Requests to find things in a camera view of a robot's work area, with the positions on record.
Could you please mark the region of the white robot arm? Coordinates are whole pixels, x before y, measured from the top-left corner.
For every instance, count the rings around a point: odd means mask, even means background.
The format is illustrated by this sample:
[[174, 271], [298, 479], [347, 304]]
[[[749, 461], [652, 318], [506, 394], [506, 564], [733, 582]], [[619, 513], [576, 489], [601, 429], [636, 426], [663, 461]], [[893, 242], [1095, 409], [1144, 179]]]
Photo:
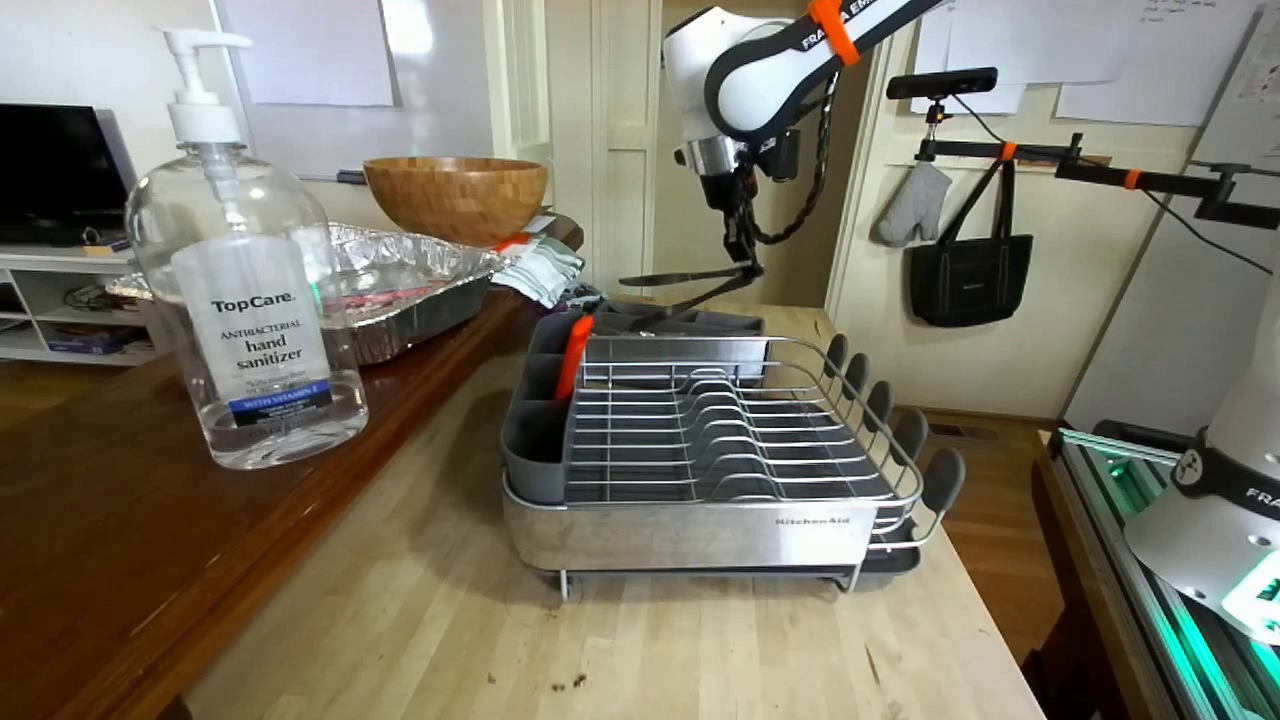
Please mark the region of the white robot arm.
[[719, 3], [680, 21], [663, 45], [663, 90], [680, 162], [724, 215], [724, 248], [751, 266], [766, 234], [756, 177], [789, 177], [798, 124], [834, 95], [844, 69], [942, 0], [807, 0], [800, 17], [739, 17]]

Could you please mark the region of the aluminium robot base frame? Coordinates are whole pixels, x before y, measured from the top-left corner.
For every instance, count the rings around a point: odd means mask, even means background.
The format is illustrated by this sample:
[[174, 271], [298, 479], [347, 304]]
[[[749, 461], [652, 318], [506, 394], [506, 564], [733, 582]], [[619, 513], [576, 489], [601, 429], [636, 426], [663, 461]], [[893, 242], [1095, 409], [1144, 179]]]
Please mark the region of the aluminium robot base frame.
[[1171, 704], [1280, 720], [1280, 520], [1219, 486], [1224, 461], [1061, 429], [1054, 467], [1086, 504]]

